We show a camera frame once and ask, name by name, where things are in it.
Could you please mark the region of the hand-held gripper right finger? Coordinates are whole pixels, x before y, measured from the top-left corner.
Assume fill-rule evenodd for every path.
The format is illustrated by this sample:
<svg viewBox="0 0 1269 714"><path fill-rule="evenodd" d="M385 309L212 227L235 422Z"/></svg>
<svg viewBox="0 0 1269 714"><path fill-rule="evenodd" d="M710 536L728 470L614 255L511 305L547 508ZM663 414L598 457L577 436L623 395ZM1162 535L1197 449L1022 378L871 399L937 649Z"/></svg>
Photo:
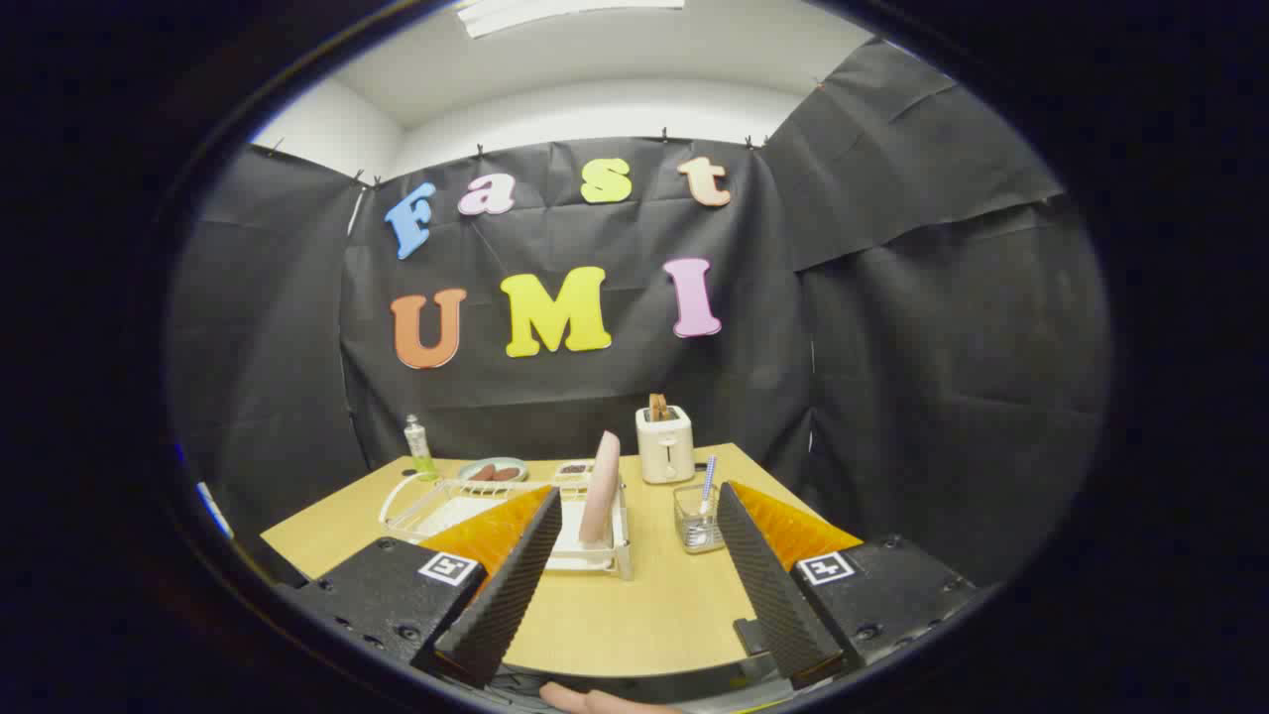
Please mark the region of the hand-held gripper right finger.
<svg viewBox="0 0 1269 714"><path fill-rule="evenodd" d="M863 542L747 484L722 484L717 521L793 687L907 651L978 601L970 578L906 536Z"/></svg>

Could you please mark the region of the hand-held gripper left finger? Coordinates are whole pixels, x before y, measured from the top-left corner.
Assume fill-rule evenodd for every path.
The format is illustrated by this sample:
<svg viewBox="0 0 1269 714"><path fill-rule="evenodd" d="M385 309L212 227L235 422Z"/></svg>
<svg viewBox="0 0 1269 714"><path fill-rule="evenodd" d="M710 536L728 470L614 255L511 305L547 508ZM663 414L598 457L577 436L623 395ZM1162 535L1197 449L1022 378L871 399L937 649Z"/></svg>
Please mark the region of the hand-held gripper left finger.
<svg viewBox="0 0 1269 714"><path fill-rule="evenodd" d="M419 543L378 536L280 596L348 646L483 687L524 620L563 523L552 484Z"/></svg>

